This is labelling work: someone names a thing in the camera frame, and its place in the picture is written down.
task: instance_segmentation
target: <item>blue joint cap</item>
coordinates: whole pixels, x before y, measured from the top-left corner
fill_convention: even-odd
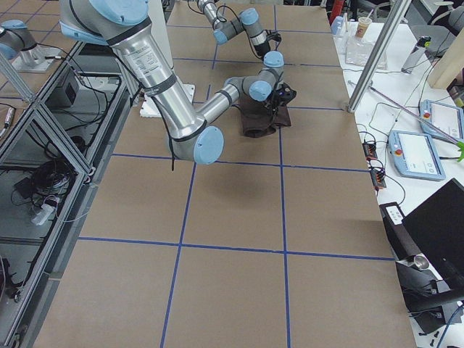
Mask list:
[[[272,91],[272,86],[266,81],[255,81],[249,87],[249,96],[257,102],[263,102]]]
[[[260,19],[258,12],[253,7],[246,9],[240,14],[240,21],[245,25],[255,24]]]
[[[61,32],[64,36],[72,38],[73,40],[83,41],[88,44],[108,46],[108,43],[101,37],[94,34],[87,33],[83,30],[70,27],[69,25],[59,22],[61,25]]]
[[[8,60],[15,58],[17,55],[17,52],[14,49],[2,43],[0,43],[0,53],[3,54]]]
[[[27,29],[27,25],[22,20],[6,20],[1,26],[5,29]]]
[[[148,0],[88,0],[94,9],[113,23],[132,26],[148,16]]]
[[[224,136],[219,128],[206,127],[198,136],[194,147],[194,161],[199,165],[216,162],[223,153]]]
[[[213,31],[212,34],[219,46],[225,44],[228,41],[227,36],[225,36],[225,34],[219,29]]]
[[[269,51],[263,62],[266,67],[283,67],[283,55],[279,51]]]

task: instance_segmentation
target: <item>blue and white control panel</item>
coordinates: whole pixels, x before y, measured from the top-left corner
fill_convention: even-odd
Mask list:
[[[429,134],[393,130],[389,135],[389,148],[401,176],[433,181],[446,178]]]
[[[460,107],[424,100],[420,103],[420,116],[427,123],[432,123],[456,140],[464,139],[464,111]],[[425,133],[434,138],[446,139],[442,134],[428,127],[426,123],[421,122],[420,126]]]

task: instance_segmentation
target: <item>computer monitor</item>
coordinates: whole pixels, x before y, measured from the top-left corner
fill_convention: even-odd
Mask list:
[[[407,232],[451,289],[464,288],[464,187],[448,181],[403,219]]]

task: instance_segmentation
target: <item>white table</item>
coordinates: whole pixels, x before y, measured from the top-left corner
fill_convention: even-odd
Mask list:
[[[369,41],[374,41],[381,31],[382,25],[382,23],[373,23],[365,34],[365,38]],[[424,63],[418,65],[410,75],[399,72],[411,49],[414,47],[415,42],[416,39],[411,33],[409,27],[406,24],[401,24],[386,50],[387,70],[377,70],[373,77],[373,86],[401,105],[415,107],[410,109],[418,113],[417,105],[419,98],[421,97],[424,81],[430,71],[429,69],[431,68],[431,65],[424,55],[423,58],[419,60],[419,62]],[[345,63],[344,54],[339,54],[339,60],[341,67],[344,69],[345,83],[347,85],[348,93],[351,96],[353,86],[348,84],[348,81],[351,80],[356,83],[361,75],[360,71],[363,67]],[[443,99],[443,103],[454,105],[454,102],[449,97],[446,90],[432,89],[428,84],[425,84],[421,100],[424,99]],[[379,102],[390,104],[378,94],[375,94],[372,91],[367,91],[355,113],[358,130],[372,133],[376,137],[377,142],[386,141],[386,137],[384,134],[372,129],[369,126],[369,122],[373,116],[374,109]],[[377,112],[371,125],[387,134],[393,126],[395,130],[418,133],[423,132],[419,122],[404,112],[399,115],[397,122],[395,122],[395,118],[398,113],[398,109],[380,104],[378,105]],[[365,134],[360,133],[360,137],[361,140],[363,140],[365,138]],[[369,135],[366,136],[366,140],[369,141],[371,139],[372,138]],[[459,156],[456,146],[439,140],[434,140],[434,143],[436,144],[436,148],[441,157]],[[390,153],[386,152],[386,143],[377,143],[377,153],[379,159],[386,165],[386,174],[397,180],[405,188],[406,196],[404,202],[401,204],[401,208],[406,215],[413,211],[420,203],[430,197],[430,195],[442,187],[451,178],[456,178],[459,182],[464,184],[464,162],[457,163],[456,160],[443,160],[442,164],[447,176],[446,180],[438,182],[425,181],[399,176],[397,169],[393,165],[392,156]],[[387,188],[380,190],[378,193],[378,203],[400,202],[403,198],[402,189],[389,178],[386,179],[386,185]],[[418,324],[414,320],[411,320],[411,323],[415,331],[415,338],[418,346],[429,347],[429,344],[433,339],[433,334],[428,336],[419,336],[418,332],[421,332],[421,329],[418,327]],[[464,345],[464,324],[452,325],[449,328],[441,347],[446,347],[447,344],[454,344],[458,346]]]

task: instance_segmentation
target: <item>plastic cup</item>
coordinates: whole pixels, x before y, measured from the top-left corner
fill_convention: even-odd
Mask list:
[[[372,19],[367,17],[360,17],[357,19],[357,29],[355,36],[357,38],[364,37],[365,32],[368,30],[369,25],[372,23]]]

